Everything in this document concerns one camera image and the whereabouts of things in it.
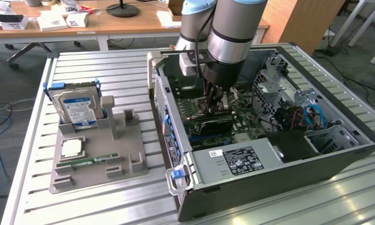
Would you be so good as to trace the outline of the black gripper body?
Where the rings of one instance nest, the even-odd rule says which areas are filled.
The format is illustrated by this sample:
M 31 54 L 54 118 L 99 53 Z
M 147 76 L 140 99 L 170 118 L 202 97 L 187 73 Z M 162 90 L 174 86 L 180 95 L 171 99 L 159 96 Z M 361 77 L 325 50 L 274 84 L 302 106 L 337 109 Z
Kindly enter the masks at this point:
M 205 90 L 209 91 L 211 87 L 229 90 L 237 83 L 241 71 L 243 68 L 243 62 L 229 64 L 219 61 L 214 61 L 205 66 Z

